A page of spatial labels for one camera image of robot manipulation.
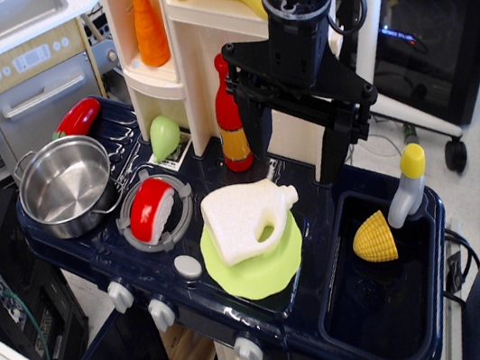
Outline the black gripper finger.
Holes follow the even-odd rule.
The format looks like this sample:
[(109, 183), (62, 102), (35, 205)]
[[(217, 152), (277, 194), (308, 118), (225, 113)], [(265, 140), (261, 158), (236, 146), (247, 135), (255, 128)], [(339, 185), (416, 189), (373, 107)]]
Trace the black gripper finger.
[(235, 95), (245, 136), (254, 156), (265, 159), (272, 136), (272, 111), (251, 93), (238, 89)]
[(350, 144), (349, 133), (324, 128), (320, 141), (320, 161), (316, 166), (316, 180), (320, 184), (327, 185), (337, 179), (345, 164)]

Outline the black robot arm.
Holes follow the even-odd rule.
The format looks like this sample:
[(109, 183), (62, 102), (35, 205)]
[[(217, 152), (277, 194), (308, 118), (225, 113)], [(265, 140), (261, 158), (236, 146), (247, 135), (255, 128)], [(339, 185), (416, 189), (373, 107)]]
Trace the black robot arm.
[(227, 91), (239, 108), (254, 156), (262, 159), (273, 111), (323, 128), (319, 182), (335, 181), (348, 147), (365, 139), (378, 91), (332, 53), (333, 0), (262, 0), (268, 39), (225, 44)]

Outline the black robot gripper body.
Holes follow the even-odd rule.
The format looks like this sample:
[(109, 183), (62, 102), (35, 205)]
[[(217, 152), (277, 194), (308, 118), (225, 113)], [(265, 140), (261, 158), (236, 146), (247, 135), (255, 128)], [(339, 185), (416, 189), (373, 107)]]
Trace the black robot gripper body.
[(305, 22), (272, 18), (268, 39), (223, 46), (226, 85), (251, 93), (271, 111), (325, 128), (344, 128), (350, 144), (367, 139), (378, 91), (336, 59), (322, 14)]

